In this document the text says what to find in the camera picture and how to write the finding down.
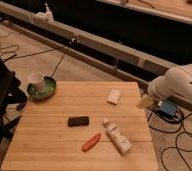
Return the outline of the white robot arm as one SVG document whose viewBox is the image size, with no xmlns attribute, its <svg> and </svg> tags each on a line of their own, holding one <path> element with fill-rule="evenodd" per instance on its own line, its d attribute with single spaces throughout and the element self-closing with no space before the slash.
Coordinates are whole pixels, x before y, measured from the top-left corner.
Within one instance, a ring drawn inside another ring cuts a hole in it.
<svg viewBox="0 0 192 171">
<path fill-rule="evenodd" d="M 148 84 L 147 94 L 137 103 L 140 109 L 151 107 L 156 101 L 163 101 L 179 95 L 192 103 L 192 64 L 172 67 L 162 76 Z"/>
</svg>

